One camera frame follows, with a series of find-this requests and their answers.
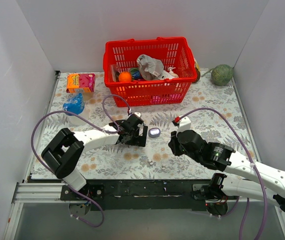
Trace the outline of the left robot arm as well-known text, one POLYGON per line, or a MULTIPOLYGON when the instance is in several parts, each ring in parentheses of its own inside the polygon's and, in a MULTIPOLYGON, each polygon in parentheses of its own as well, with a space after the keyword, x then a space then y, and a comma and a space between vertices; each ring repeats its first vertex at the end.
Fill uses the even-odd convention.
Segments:
POLYGON ((131 113, 126 119, 111 122, 101 130, 73 132, 63 128, 44 148, 41 157, 53 174, 72 188, 72 195, 84 200, 89 188, 85 177, 77 169, 82 153, 117 144, 145 147, 147 135, 148 126, 141 119, 141 114, 131 113))

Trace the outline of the blue earbud charging case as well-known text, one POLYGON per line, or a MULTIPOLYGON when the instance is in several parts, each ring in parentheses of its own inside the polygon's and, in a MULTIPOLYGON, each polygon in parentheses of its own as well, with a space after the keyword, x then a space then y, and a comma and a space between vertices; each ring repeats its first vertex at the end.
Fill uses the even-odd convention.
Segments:
POLYGON ((157 128, 157 127, 150 128, 148 130, 148 136, 150 138, 157 138, 157 137, 160 136, 160 134, 161 134, 161 130, 159 128, 157 128))

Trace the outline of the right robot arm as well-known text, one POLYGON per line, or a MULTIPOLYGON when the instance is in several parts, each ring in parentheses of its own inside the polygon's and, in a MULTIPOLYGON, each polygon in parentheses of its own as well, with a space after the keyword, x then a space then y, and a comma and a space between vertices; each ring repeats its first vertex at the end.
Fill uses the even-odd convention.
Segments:
POLYGON ((285 212, 285 171, 261 162, 251 164, 240 152, 221 143, 206 142, 190 129, 171 132, 168 146, 175 156, 186 155, 215 171, 209 185, 196 191, 200 199, 223 196, 266 199, 285 212))

